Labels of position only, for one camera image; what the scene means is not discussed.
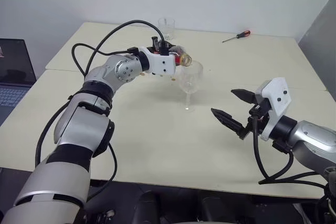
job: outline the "white table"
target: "white table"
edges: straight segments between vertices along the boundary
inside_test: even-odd
[[[0,167],[34,169],[36,143],[46,122],[82,82],[78,72],[45,71],[0,127]],[[184,93],[170,77],[146,74],[122,86],[110,115],[116,124],[111,142],[119,165],[116,180],[260,195],[322,196],[321,189],[306,185],[258,185],[262,177],[251,135],[240,140],[212,115],[214,107],[246,123],[251,105],[230,90],[257,87],[214,81],[207,71],[201,90],[192,96],[195,110],[186,112]],[[290,93],[288,116],[336,128],[336,107],[328,92],[290,89]],[[55,148],[53,129],[54,125],[43,144],[42,158]],[[260,152],[269,174],[287,162],[288,157],[272,148],[271,141],[260,141]],[[112,170],[112,157],[106,151],[93,159],[91,177],[108,179]],[[306,171],[295,161],[288,175]],[[309,180],[323,182],[317,176]]]
[[[115,27],[117,25],[83,23],[46,68],[78,71],[71,57],[72,46],[81,42],[96,47]],[[290,88],[325,90],[293,38],[252,34],[222,43],[235,35],[189,30],[176,30],[175,35],[171,43],[185,47],[193,59],[203,64],[213,80],[260,85],[267,79],[285,77]],[[128,26],[112,35],[101,51],[151,46],[152,36],[157,36],[157,33],[151,28]],[[91,54],[91,49],[76,49],[76,56],[84,68]],[[102,65],[106,59],[106,56],[97,54],[92,67]]]

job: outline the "red screwdriver handle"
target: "red screwdriver handle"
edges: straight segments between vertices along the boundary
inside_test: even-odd
[[[239,38],[244,38],[244,37],[247,37],[247,36],[249,36],[251,34],[251,31],[250,30],[247,30],[247,31],[244,31],[244,32],[242,32],[241,34],[237,34],[237,39],[239,39]]]

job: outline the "floor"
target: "floor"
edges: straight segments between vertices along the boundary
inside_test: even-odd
[[[2,169],[0,210],[3,213],[12,207],[29,175],[30,172]],[[113,209],[115,215],[111,223],[129,224],[139,197],[146,191],[153,191],[160,197],[161,224],[196,221],[197,199],[200,194],[220,195],[229,207],[229,211],[234,212],[235,215],[254,217],[256,223],[303,223],[301,216],[285,198],[121,182],[113,182],[103,193],[87,203],[86,209],[92,214]]]

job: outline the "wine glass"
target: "wine glass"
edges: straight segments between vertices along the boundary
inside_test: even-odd
[[[193,60],[188,67],[181,67],[179,77],[180,88],[186,93],[185,110],[190,110],[190,97],[195,93],[203,78],[203,66],[198,61]]]

